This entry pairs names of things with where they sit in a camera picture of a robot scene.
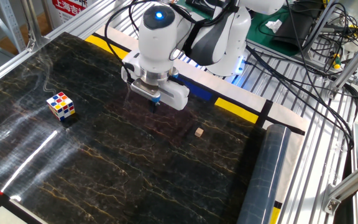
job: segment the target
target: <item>cylindrical roller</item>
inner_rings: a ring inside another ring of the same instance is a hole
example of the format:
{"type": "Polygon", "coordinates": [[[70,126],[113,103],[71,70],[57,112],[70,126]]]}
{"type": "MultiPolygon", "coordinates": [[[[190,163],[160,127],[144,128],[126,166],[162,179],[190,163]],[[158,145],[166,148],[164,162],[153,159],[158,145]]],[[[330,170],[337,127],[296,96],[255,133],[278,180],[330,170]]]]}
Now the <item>cylindrical roller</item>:
{"type": "Polygon", "coordinates": [[[237,224],[269,224],[291,131],[267,128],[237,224]]]}

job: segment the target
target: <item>wire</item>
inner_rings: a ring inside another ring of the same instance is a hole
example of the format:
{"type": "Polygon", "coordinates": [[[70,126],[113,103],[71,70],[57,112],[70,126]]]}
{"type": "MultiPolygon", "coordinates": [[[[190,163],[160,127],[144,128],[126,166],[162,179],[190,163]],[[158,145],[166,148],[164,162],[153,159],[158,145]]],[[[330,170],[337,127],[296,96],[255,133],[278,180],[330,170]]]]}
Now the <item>wire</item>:
{"type": "MultiPolygon", "coordinates": [[[[335,5],[335,4],[341,5],[343,7],[344,15],[346,15],[346,9],[342,4],[341,3],[334,3],[333,5],[335,5]]],[[[295,33],[296,43],[298,44],[299,49],[301,49],[301,44],[300,44],[300,41],[299,41],[299,38],[298,38],[298,34],[296,33],[295,21],[294,21],[291,9],[289,10],[289,12],[290,12],[290,18],[291,18],[292,26],[293,26],[293,29],[294,29],[294,33],[295,33]]],[[[341,130],[344,132],[344,135],[346,136],[346,141],[347,141],[347,145],[348,145],[349,149],[352,148],[353,145],[354,145],[354,138],[353,138],[352,131],[351,131],[349,125],[345,122],[345,120],[336,111],[334,111],[330,106],[328,106],[324,102],[324,100],[322,99],[322,97],[318,93],[315,85],[313,84],[313,81],[311,80],[311,77],[310,77],[309,71],[307,69],[307,64],[306,64],[306,60],[305,60],[305,56],[303,55],[303,52],[300,51],[300,54],[301,54],[301,57],[302,57],[303,65],[305,66],[306,76],[308,77],[309,82],[312,84],[311,87],[316,92],[316,95],[318,97],[316,99],[317,102],[320,103],[321,105],[323,105],[335,117],[335,120],[338,121],[338,124],[340,125],[341,130]]]]}
{"type": "Polygon", "coordinates": [[[132,1],[129,5],[127,6],[124,6],[122,8],[120,8],[119,10],[117,10],[115,13],[113,13],[109,20],[107,21],[106,23],[106,26],[104,27],[104,37],[105,37],[105,41],[107,43],[107,46],[109,47],[109,49],[111,50],[112,54],[114,54],[114,56],[118,59],[119,63],[124,67],[125,69],[125,72],[128,74],[128,78],[130,78],[130,73],[128,71],[128,68],[126,67],[126,65],[124,64],[124,62],[122,61],[122,59],[118,56],[118,54],[116,53],[116,51],[111,47],[111,44],[110,42],[108,41],[108,27],[109,27],[109,24],[110,22],[118,15],[120,14],[121,12],[123,12],[124,10],[132,7],[132,6],[135,6],[137,4],[142,4],[142,3],[147,3],[147,2],[155,2],[155,1],[158,1],[158,0],[142,0],[142,1],[132,1]]]}
{"type": "MultiPolygon", "coordinates": [[[[256,64],[252,63],[252,62],[247,62],[247,61],[244,61],[246,65],[251,65],[253,67],[255,67],[256,69],[258,69],[259,71],[261,71],[262,73],[264,74],[267,74],[267,75],[271,75],[273,76],[271,73],[269,72],[265,72],[262,68],[259,68],[258,66],[256,66],[256,64]]],[[[299,84],[302,84],[302,85],[309,85],[311,86],[312,84],[309,84],[309,83],[305,83],[305,82],[301,82],[301,81],[297,81],[297,80],[292,80],[292,79],[289,79],[291,80],[292,82],[296,82],[296,83],[299,83],[299,84]]],[[[324,90],[331,90],[330,88],[325,88],[325,87],[322,87],[322,86],[316,86],[316,88],[320,88],[320,89],[324,89],[324,90]]],[[[344,94],[344,93],[341,93],[341,92],[338,92],[338,91],[332,91],[333,93],[337,93],[337,94],[340,94],[340,95],[344,95],[344,96],[350,96],[350,97],[353,97],[353,98],[358,98],[358,93],[355,94],[355,95],[348,95],[348,94],[344,94]]]]}

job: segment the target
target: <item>small wooden cube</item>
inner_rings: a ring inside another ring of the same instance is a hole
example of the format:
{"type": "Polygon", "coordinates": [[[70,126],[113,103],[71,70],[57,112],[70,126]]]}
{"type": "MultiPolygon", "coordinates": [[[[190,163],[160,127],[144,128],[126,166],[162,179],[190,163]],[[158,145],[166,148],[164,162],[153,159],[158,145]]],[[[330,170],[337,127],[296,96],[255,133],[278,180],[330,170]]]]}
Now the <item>small wooden cube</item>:
{"type": "Polygon", "coordinates": [[[203,132],[204,132],[204,130],[202,130],[201,128],[197,128],[197,130],[194,133],[194,135],[200,138],[201,135],[203,134],[203,132]]]}

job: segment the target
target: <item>green mat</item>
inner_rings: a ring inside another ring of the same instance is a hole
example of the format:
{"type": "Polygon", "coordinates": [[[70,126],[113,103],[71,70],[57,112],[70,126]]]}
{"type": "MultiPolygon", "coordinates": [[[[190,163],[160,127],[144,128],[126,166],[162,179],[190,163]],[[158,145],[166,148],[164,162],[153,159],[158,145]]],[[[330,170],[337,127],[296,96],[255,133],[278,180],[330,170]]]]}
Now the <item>green mat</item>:
{"type": "Polygon", "coordinates": [[[186,0],[179,0],[179,1],[177,2],[177,4],[178,4],[179,6],[184,6],[184,7],[186,7],[189,11],[195,12],[195,13],[197,13],[198,15],[202,16],[202,17],[205,18],[205,19],[212,19],[211,16],[207,15],[207,13],[202,12],[202,11],[200,11],[200,10],[198,10],[198,9],[196,9],[196,8],[194,8],[194,7],[192,7],[192,6],[187,5],[187,4],[186,4],[186,0]]]}
{"type": "Polygon", "coordinates": [[[270,16],[257,13],[254,18],[252,18],[251,27],[249,29],[247,39],[290,57],[296,55],[298,53],[298,50],[290,50],[285,44],[272,42],[272,39],[274,38],[274,33],[271,29],[265,26],[267,22],[276,21],[277,19],[284,22],[288,16],[288,9],[284,7],[270,16]]]}

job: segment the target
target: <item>black marble surface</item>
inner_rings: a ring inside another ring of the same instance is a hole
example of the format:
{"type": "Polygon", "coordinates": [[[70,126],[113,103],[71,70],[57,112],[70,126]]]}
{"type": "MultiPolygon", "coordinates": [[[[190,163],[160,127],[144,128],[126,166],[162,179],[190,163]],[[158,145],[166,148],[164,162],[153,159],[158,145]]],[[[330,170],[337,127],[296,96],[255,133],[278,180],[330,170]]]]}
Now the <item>black marble surface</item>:
{"type": "Polygon", "coordinates": [[[153,114],[119,71],[63,34],[1,79],[0,190],[48,223],[235,223],[264,131],[194,95],[153,114]]]}

